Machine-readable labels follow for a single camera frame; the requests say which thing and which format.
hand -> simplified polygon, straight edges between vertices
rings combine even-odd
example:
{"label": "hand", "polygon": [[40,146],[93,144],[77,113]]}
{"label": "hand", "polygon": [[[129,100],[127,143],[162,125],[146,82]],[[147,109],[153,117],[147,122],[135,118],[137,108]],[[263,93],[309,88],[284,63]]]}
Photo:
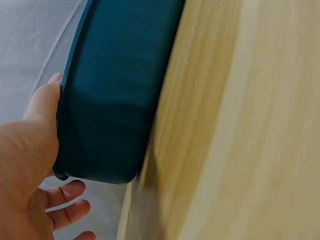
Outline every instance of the hand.
{"label": "hand", "polygon": [[[0,236],[6,240],[53,240],[53,231],[73,224],[90,211],[80,200],[66,208],[47,209],[68,203],[85,191],[72,181],[42,190],[51,176],[58,153],[56,113],[61,75],[55,74],[32,96],[23,120],[0,124]],[[76,240],[94,240],[83,232]]]}

finger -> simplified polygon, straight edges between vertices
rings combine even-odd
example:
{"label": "finger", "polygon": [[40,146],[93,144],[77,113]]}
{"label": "finger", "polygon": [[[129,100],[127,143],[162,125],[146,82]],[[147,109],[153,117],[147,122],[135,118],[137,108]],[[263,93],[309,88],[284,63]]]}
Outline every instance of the finger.
{"label": "finger", "polygon": [[80,200],[65,208],[47,212],[52,231],[63,229],[82,219],[90,212],[90,208],[88,201]]}
{"label": "finger", "polygon": [[56,73],[47,85],[38,88],[29,103],[24,119],[46,120],[53,128],[56,127],[56,114],[60,99],[61,74]]}
{"label": "finger", "polygon": [[81,196],[86,190],[86,185],[79,180],[71,181],[63,186],[52,187],[41,191],[44,207],[54,208],[69,203]]}
{"label": "finger", "polygon": [[77,236],[74,240],[96,240],[96,235],[91,231],[85,231]]}

teal plastic container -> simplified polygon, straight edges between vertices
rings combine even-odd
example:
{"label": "teal plastic container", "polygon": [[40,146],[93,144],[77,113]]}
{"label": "teal plastic container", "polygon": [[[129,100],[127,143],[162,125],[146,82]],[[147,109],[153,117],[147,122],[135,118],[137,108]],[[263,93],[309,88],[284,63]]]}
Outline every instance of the teal plastic container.
{"label": "teal plastic container", "polygon": [[184,0],[89,0],[65,65],[55,175],[112,184],[139,172]]}

wood grain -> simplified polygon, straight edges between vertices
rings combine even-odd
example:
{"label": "wood grain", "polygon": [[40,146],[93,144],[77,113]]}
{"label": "wood grain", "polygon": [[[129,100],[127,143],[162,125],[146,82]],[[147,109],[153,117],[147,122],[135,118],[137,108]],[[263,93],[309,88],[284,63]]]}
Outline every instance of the wood grain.
{"label": "wood grain", "polygon": [[119,240],[320,239],[320,0],[187,0]]}

gray fabric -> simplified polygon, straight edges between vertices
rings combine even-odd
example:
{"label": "gray fabric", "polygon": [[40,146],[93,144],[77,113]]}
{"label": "gray fabric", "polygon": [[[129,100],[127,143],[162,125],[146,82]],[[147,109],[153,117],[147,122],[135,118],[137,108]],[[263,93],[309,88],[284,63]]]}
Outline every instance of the gray fabric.
{"label": "gray fabric", "polygon": [[[0,122],[19,120],[36,88],[64,69],[86,0],[0,0]],[[54,177],[41,187],[62,182]],[[91,213],[56,240],[94,231],[115,240],[126,186],[85,181]]]}

